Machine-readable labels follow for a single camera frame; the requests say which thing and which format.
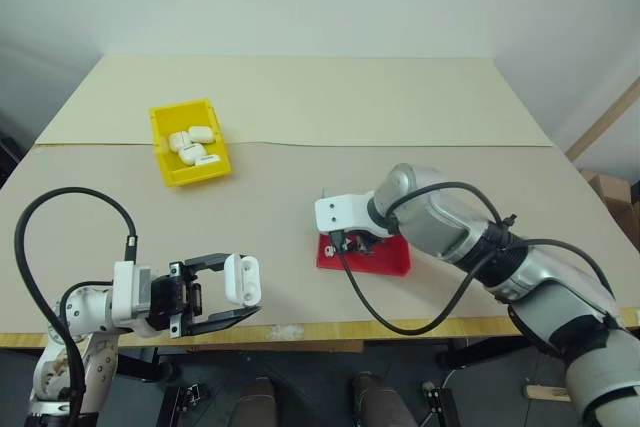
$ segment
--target cardboard box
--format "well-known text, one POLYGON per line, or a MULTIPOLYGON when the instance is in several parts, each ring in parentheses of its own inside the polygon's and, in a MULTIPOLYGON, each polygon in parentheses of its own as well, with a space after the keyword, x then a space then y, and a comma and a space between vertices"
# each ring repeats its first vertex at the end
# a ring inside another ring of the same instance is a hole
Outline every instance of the cardboard box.
POLYGON ((620 202, 631 204, 631 186, 626 180, 617 179, 610 175, 597 174, 587 182, 601 199, 619 200, 620 202))
POLYGON ((583 170, 580 173, 607 206, 620 230, 640 251, 640 206, 635 207, 631 204, 629 182, 592 170, 583 170))

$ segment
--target wire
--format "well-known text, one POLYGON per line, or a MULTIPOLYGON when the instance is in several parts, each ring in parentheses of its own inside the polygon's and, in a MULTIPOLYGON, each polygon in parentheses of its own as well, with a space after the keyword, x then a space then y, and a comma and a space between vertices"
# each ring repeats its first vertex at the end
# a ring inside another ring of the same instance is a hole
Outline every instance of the wire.
POLYGON ((522 247, 531 247, 534 245, 548 245, 552 247, 559 247, 561 249, 568 250, 569 252, 573 252, 574 254, 582 257, 582 259, 587 264, 589 264, 589 267, 591 267, 593 272, 596 274, 596 277, 598 278, 602 286, 609 291, 612 297, 615 298, 615 296, 613 295, 613 290, 611 289, 611 285, 609 284, 609 280, 607 279, 607 276, 602 271, 602 268, 598 265, 598 263, 595 260, 593 260, 593 258, 589 254, 587 254, 584 250, 579 249, 575 245, 571 245, 566 242, 562 242, 561 240, 554 240, 554 239, 525 239, 525 240, 518 240, 513 244, 509 244, 503 247, 502 250, 506 252, 508 250, 518 249, 522 247))
MULTIPOLYGON (((394 202, 391 203, 391 205, 387 209, 386 213, 384 214, 384 217, 385 217, 386 221, 388 222, 389 225, 393 225, 393 224, 397 223, 396 220, 393 219, 393 214, 394 214, 395 210, 398 209, 401 205, 403 205, 406 202, 409 202, 410 200, 415 199, 416 197, 419 197, 421 195, 428 194, 430 192, 435 192, 435 191, 442 190, 442 189, 462 189, 462 190, 466 190, 466 191, 471 192, 472 194, 474 194, 485 205, 487 210, 489 210, 489 212, 491 212, 491 215, 493 216, 493 219, 494 219, 496 225, 498 227, 501 227, 505 234, 507 233, 507 229, 511 225, 513 225, 513 220, 515 219, 514 215, 512 215, 508 219, 504 219, 503 220, 501 218, 501 216, 500 216, 500 213, 498 212, 498 209, 496 209, 496 207, 493 205, 493 203, 489 200, 489 198, 486 195, 484 195, 475 186, 473 186, 471 184, 464 183, 464 182, 440 182, 440 183, 437 183, 437 184, 433 184, 433 185, 429 185, 429 186, 426 186, 426 187, 422 187, 420 189, 416 189, 413 192, 410 192, 410 193, 400 197, 399 199, 397 199, 397 200, 395 200, 394 202)), ((360 299, 362 304, 366 307, 366 309, 369 311, 369 313, 378 322, 380 322, 382 325, 384 325, 387 329, 391 330, 392 332, 395 332, 396 334, 400 334, 400 335, 409 335, 409 336, 422 335, 424 333, 429 332, 430 330, 435 329, 453 311, 453 309, 458 304, 458 302, 460 301, 460 298, 464 295, 465 291, 467 290, 467 288, 469 287, 469 285, 471 284, 473 279, 477 277, 477 275, 480 272, 480 270, 482 268, 484 268, 484 266, 488 262, 493 260, 493 258, 496 255, 498 255, 499 253, 507 252, 509 250, 514 250, 514 249, 524 248, 524 247, 531 247, 531 246, 534 246, 534 245, 548 245, 548 246, 559 247, 559 248, 566 249, 566 250, 568 250, 570 252, 573 252, 574 254, 582 257, 585 260, 585 262, 587 262, 589 264, 591 269, 593 269, 593 271, 595 272, 596 277, 598 278, 600 283, 613 296, 613 291, 611 289, 611 285, 609 284, 609 281, 607 280, 607 277, 604 274, 604 272, 602 271, 602 269, 600 268, 600 266, 596 263, 595 260, 593 260, 593 258, 591 258, 586 252, 584 252, 583 250, 579 249, 578 247, 575 247, 575 246, 573 246, 571 244, 568 244, 566 242, 562 242, 562 241, 559 241, 559 240, 553 240, 553 239, 518 240, 518 241, 516 241, 516 242, 514 242, 512 244, 508 244, 506 246, 497 246, 492 252, 489 252, 482 259, 480 259, 480 261, 468 272, 467 276, 464 278, 464 280, 462 281, 462 283, 460 284, 458 289, 455 291, 455 293, 451 297, 451 300, 449 300, 449 302, 444 307, 444 309, 442 309, 440 314, 438 314, 438 316, 435 319, 433 319, 433 321, 431 321, 427 325, 425 325, 423 327, 420 327, 420 328, 417 328, 417 329, 403 329, 401 327, 397 327, 396 325, 393 325, 392 323, 387 321, 384 317, 382 317, 375 310, 375 308, 369 303, 369 301, 367 300, 365 295, 360 290, 360 287, 358 286, 358 283, 356 282, 356 279, 353 276, 353 273, 351 272, 351 268, 349 267, 349 263, 347 262, 347 259, 346 259, 345 255, 344 255, 343 244, 344 244, 345 232, 344 231, 333 231, 333 232, 329 233, 329 236, 330 236, 331 243, 332 243, 333 247, 336 249, 336 252, 338 253, 338 257, 340 259, 340 263, 342 264, 342 268, 347 273, 347 277, 349 278, 349 282, 351 282, 351 286, 353 287, 353 290, 356 292, 356 295, 358 296, 358 298, 360 299)))
POLYGON ((427 416, 424 418, 424 420, 420 422, 420 427, 424 427, 425 425, 427 425, 431 420, 431 417, 433 417, 433 412, 429 412, 427 416))
POLYGON ((429 322, 427 325, 423 327, 419 327, 417 329, 403 329, 401 327, 393 325, 391 322, 387 321, 384 317, 382 317, 376 311, 376 309, 373 308, 373 306, 369 303, 367 298, 364 296, 364 294, 360 290, 360 287, 358 286, 358 283, 356 282, 356 279, 354 278, 353 273, 351 272, 351 268, 349 267, 349 263, 347 262, 347 259, 345 258, 344 253, 339 252, 338 257, 340 258, 340 262, 342 263, 342 268, 347 273, 347 277, 349 278, 349 282, 351 282, 351 286, 353 287, 353 290, 356 292, 356 295, 358 296, 360 301, 363 303, 363 305, 367 308, 369 313, 378 322, 380 322, 382 325, 384 325, 387 329, 391 330, 392 332, 395 332, 396 334, 400 334, 400 335, 414 336, 414 335, 425 334, 435 329, 436 327, 438 327, 438 325, 440 325, 453 311, 455 306, 460 301, 460 298, 464 295, 467 288, 469 287, 473 279, 476 278, 480 270, 489 261, 491 261, 498 253, 499 253, 498 250, 494 250, 493 252, 489 252, 482 259, 480 259, 480 261, 478 261, 478 263, 465 276, 464 280, 458 286, 458 289, 455 291, 455 293, 453 294, 453 296, 451 297, 447 305, 444 307, 444 309, 442 309, 442 311, 438 314, 438 316, 435 319, 433 319, 431 322, 429 322))
POLYGON ((38 288, 27 261, 27 255, 25 252, 25 232, 27 230, 27 224, 29 219, 36 211, 36 209, 44 204, 46 201, 64 194, 86 194, 92 197, 97 197, 115 208, 120 215, 124 218, 127 228, 129 229, 129 237, 127 238, 127 247, 125 248, 125 260, 135 260, 136 249, 136 228, 131 219, 129 213, 111 197, 98 192, 96 190, 87 189, 84 187, 63 187, 61 189, 51 190, 42 194, 40 197, 31 202, 22 212, 18 223, 16 224, 16 230, 13 238, 13 248, 16 257, 16 263, 18 264, 18 270, 22 280, 29 291, 29 294, 33 298, 33 301, 40 309, 40 312, 44 315, 47 321, 51 324, 56 333, 60 336, 64 342, 67 350, 67 359, 69 363, 69 386, 70 386, 70 408, 69 408, 69 421, 68 427, 74 427, 78 423, 80 416, 80 410, 82 409, 82 400, 84 398, 84 392, 86 385, 84 381, 84 364, 82 362, 82 356, 78 350, 78 346, 73 341, 69 329, 66 324, 63 324, 58 316, 53 312, 49 304, 45 300, 42 292, 38 288))
POLYGON ((455 374, 457 372, 457 370, 452 369, 447 376, 444 378, 444 380, 442 381, 442 384, 440 384, 440 388, 444 389, 447 384, 449 383, 449 380, 451 380, 451 377, 453 377, 453 374, 455 374))
POLYGON ((421 187, 419 189, 416 189, 413 192, 409 192, 408 194, 403 195, 396 201, 392 202, 392 204, 389 206, 384 216, 388 220, 398 207, 409 202, 410 200, 413 200, 416 197, 420 197, 421 195, 424 195, 424 194, 428 194, 431 192, 435 192, 437 190, 444 190, 444 189, 461 189, 461 190, 466 190, 468 192, 471 192, 485 205, 487 210, 491 212, 491 216, 493 217, 493 220, 495 221, 495 223, 499 226, 503 225, 504 221, 502 220, 502 217, 500 217, 500 214, 498 213, 498 209, 496 209, 496 207, 489 200, 489 198, 486 195, 484 195, 480 191, 480 189, 478 189, 477 187, 471 184, 467 184, 465 182, 440 182, 438 184, 432 184, 426 187, 421 187))
POLYGON ((69 300, 69 296, 76 289, 79 289, 80 287, 89 286, 89 285, 113 285, 113 282, 110 280, 108 281, 87 280, 85 282, 78 282, 77 284, 73 284, 71 287, 69 287, 65 291, 65 293, 62 294, 62 297, 60 297, 60 320, 62 321, 62 325, 66 325, 67 327, 69 326, 69 322, 67 320, 67 301, 69 300))

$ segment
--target person's leg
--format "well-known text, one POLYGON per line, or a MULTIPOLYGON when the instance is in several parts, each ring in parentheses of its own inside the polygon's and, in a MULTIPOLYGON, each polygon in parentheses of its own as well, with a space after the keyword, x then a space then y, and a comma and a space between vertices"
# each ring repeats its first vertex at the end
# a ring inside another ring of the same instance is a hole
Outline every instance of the person's leg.
POLYGON ((273 384, 266 377, 254 380, 238 400, 230 427, 277 427, 278 411, 273 384))
POLYGON ((418 427, 398 393, 369 373, 353 380, 356 421, 362 427, 418 427))

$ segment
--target yellow bin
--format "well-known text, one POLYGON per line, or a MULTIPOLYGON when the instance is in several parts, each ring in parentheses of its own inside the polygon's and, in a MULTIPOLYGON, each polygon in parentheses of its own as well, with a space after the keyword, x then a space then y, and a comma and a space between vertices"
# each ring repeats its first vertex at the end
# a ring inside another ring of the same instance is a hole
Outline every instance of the yellow bin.
POLYGON ((231 163, 227 147, 220 132, 218 119, 208 99, 194 100, 183 104, 167 105, 149 109, 153 148, 158 159, 162 177, 169 187, 185 185, 199 180, 220 177, 231 173, 231 163), (186 131, 194 125, 206 125, 213 129, 215 142, 203 144, 207 154, 216 154, 220 161, 211 164, 188 166, 182 163, 178 154, 169 149, 169 135, 186 131))

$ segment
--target cardboard sheet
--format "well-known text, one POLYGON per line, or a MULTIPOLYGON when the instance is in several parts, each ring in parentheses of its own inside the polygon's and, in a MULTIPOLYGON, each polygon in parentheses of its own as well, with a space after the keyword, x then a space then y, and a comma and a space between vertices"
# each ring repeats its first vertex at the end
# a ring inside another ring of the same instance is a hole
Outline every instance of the cardboard sheet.
MULTIPOLYGON (((313 202, 323 188, 329 195, 375 188, 399 162, 434 166, 451 180, 473 183, 503 216, 518 214, 513 230, 519 235, 585 249, 608 275, 620 305, 640 306, 638 252, 554 148, 241 144, 231 145, 229 154, 232 176, 167 188, 150 146, 34 148, 0 190, 0 331, 44 330, 15 265, 13 231, 29 202, 68 185, 95 188, 121 202, 140 236, 139 263, 158 273, 166 273, 171 261, 207 253, 255 255, 264 308, 248 324, 369 320, 343 272, 315 267, 313 202)), ((122 219, 96 199, 68 195, 43 205, 27 230, 27 256, 45 297, 55 300, 74 282, 111 279, 125 236, 122 219)), ((412 262, 406 278, 356 274, 369 300, 390 319, 435 316, 462 278, 456 268, 426 255, 413 252, 412 262)), ((200 280, 205 313, 231 307, 222 274, 202 273, 200 280)), ((453 313, 494 315, 506 315, 504 306, 477 283, 453 313)))
POLYGON ((209 98, 231 143, 549 146, 489 59, 109 55, 39 144, 150 144, 151 107, 209 98))

